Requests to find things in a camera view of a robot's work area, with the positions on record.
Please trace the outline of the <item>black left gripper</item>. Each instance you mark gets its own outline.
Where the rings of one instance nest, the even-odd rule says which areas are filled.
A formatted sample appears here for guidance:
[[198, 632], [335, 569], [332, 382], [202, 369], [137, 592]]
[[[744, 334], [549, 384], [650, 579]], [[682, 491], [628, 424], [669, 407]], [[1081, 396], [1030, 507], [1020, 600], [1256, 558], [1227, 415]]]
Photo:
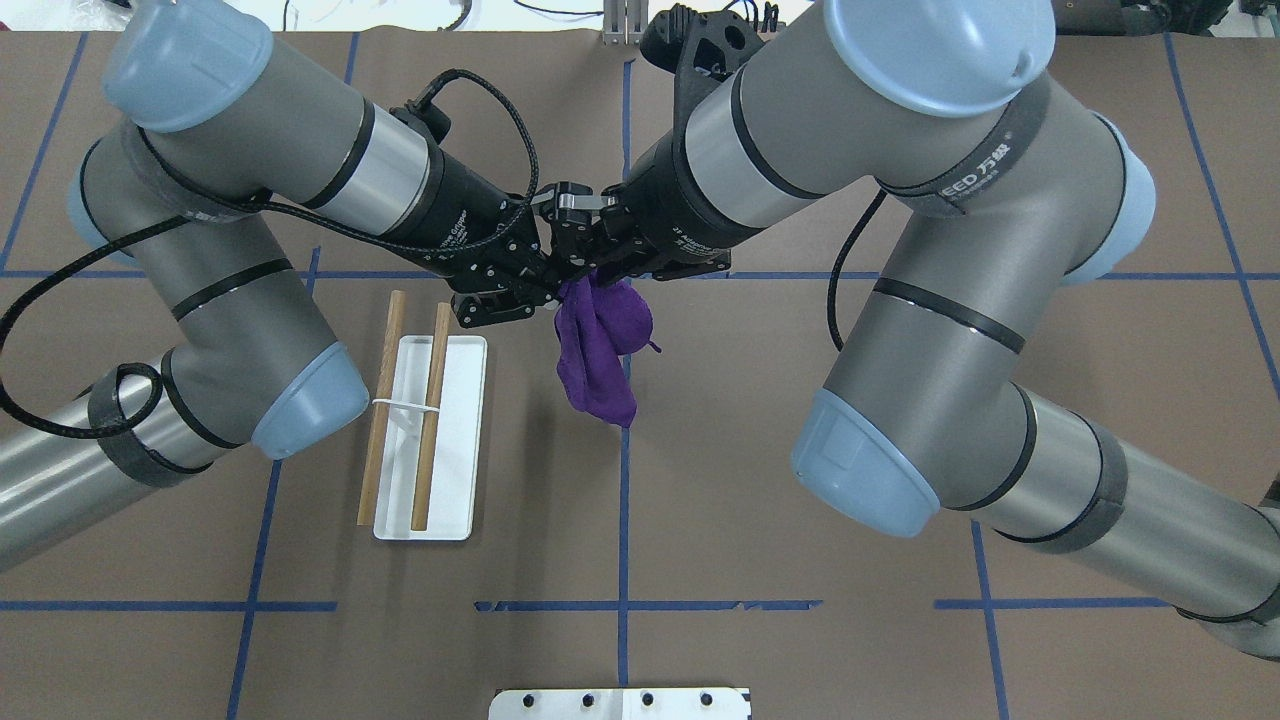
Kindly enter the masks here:
[[557, 300], [557, 278], [568, 283], [590, 272], [586, 251], [599, 200], [590, 186], [573, 182], [535, 192], [535, 211], [550, 229], [548, 260], [518, 200], [439, 151], [404, 222], [404, 255], [453, 290], [461, 327], [527, 319]]

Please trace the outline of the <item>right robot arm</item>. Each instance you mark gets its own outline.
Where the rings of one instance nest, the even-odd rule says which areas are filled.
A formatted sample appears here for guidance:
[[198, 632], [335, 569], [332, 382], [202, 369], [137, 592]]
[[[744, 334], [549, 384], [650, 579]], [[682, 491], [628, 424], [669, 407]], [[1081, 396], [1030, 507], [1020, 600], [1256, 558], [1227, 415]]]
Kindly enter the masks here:
[[1155, 182], [1047, 72], [1047, 1], [817, 1], [762, 41], [675, 6], [643, 54], [668, 135], [611, 191], [581, 260], [602, 281], [712, 272], [864, 177], [910, 209], [794, 447], [842, 514], [916, 536], [969, 512], [1277, 659], [1277, 501], [1201, 484], [1012, 382], [1052, 293], [1146, 236]]

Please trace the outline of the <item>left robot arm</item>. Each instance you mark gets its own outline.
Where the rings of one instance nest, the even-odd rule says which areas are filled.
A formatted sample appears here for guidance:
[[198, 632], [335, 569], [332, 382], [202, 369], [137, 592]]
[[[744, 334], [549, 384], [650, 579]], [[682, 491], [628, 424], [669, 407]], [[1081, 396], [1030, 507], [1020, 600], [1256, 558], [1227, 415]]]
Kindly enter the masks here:
[[223, 1], [140, 1], [102, 78], [122, 119], [68, 193], [93, 245], [3, 315], [111, 255], [140, 265], [183, 343], [106, 370], [3, 442], [3, 568], [206, 471], [244, 445], [279, 460], [358, 418], [370, 395], [264, 219], [278, 211], [385, 249], [453, 290], [465, 325], [530, 316], [572, 274], [541, 251], [532, 191], [447, 154], [433, 97], [385, 110]]

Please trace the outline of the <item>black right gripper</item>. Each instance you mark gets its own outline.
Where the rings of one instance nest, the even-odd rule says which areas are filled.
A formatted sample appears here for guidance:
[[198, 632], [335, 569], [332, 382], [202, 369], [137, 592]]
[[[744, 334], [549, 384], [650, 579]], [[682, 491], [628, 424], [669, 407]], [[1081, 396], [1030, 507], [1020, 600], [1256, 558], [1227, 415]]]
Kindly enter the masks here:
[[617, 283], [713, 272], [736, 245], [736, 223], [695, 186], [684, 146], [671, 131], [635, 163], [627, 179], [604, 190], [596, 279]]

